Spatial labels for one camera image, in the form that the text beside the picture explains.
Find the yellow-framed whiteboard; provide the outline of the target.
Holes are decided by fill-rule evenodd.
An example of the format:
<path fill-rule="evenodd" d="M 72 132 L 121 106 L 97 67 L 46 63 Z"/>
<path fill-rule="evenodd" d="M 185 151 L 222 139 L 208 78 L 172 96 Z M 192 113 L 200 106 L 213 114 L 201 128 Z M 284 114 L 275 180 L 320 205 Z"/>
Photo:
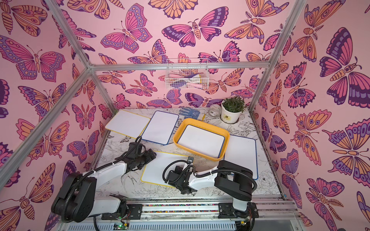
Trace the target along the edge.
<path fill-rule="evenodd" d="M 165 152 L 157 152 L 156 158 L 144 167 L 141 181 L 145 183 L 150 183 L 150 184 L 172 188 L 172 186 L 166 184 L 165 181 L 163 180 L 162 178 L 163 171 L 172 162 L 176 160 L 187 161 L 187 159 L 188 159 L 188 156 L 165 153 Z"/>
<path fill-rule="evenodd" d="M 105 129 L 131 138 L 141 136 L 150 118 L 129 111 L 120 110 L 106 125 Z"/>

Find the yellow plastic storage tray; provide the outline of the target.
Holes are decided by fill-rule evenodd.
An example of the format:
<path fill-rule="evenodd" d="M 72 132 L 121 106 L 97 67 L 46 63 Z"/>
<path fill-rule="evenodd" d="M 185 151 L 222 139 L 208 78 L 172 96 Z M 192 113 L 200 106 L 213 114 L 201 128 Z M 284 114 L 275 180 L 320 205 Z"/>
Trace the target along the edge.
<path fill-rule="evenodd" d="M 227 130 L 192 118 L 185 119 L 173 137 L 178 148 L 211 161 L 224 157 L 229 140 Z"/>

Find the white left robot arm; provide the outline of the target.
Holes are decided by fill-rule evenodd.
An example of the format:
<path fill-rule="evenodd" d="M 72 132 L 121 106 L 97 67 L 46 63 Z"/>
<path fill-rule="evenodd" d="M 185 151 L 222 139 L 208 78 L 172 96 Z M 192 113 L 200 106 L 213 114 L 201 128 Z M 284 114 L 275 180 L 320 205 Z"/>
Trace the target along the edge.
<path fill-rule="evenodd" d="M 141 170 L 156 159 L 157 154 L 139 141 L 131 142 L 129 148 L 114 161 L 85 173 L 71 173 L 59 190 L 51 212 L 59 215 L 61 221 L 82 222 L 86 218 L 110 214 L 123 218 L 128 213 L 124 196 L 117 194 L 97 197 L 96 190 L 114 178 L 131 171 Z"/>

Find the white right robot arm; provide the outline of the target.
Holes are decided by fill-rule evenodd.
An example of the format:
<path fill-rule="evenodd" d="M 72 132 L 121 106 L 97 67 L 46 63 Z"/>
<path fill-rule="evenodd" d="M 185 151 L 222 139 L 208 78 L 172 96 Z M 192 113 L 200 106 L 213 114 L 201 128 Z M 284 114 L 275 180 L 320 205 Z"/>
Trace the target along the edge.
<path fill-rule="evenodd" d="M 250 169 L 226 160 L 220 161 L 218 166 L 208 171 L 197 172 L 191 157 L 170 163 L 162 173 L 163 181 L 181 194 L 192 194 L 208 187 L 223 191 L 233 201 L 231 204 L 219 204 L 218 217 L 243 218 L 247 221 L 259 217 L 256 204 L 252 202 L 252 193 L 257 189 L 257 183 L 252 177 Z"/>

